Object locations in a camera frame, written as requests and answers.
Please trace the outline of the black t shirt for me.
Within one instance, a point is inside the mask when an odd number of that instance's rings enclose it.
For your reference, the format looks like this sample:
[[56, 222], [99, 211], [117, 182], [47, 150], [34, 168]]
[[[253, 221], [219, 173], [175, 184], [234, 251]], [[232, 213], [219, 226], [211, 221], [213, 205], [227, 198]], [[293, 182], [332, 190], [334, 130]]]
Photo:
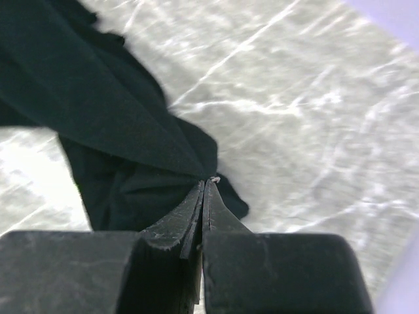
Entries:
[[97, 19], [78, 1], [1, 2], [1, 125], [58, 134], [93, 230], [143, 230], [207, 179], [244, 218], [215, 140], [168, 110], [124, 37]]

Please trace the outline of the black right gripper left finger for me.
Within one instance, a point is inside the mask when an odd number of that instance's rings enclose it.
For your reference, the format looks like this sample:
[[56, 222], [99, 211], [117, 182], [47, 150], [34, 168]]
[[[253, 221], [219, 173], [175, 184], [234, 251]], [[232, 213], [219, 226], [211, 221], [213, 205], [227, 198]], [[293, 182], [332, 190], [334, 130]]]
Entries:
[[17, 230], [1, 237], [2, 313], [192, 313], [200, 299], [198, 183], [141, 232]]

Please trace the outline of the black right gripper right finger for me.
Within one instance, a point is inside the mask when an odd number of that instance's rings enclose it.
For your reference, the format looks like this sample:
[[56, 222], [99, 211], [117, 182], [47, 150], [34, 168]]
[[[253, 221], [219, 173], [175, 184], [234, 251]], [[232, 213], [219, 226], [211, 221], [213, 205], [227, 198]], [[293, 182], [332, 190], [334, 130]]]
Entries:
[[207, 181], [202, 213], [207, 313], [372, 313], [359, 262], [340, 235], [254, 233]]

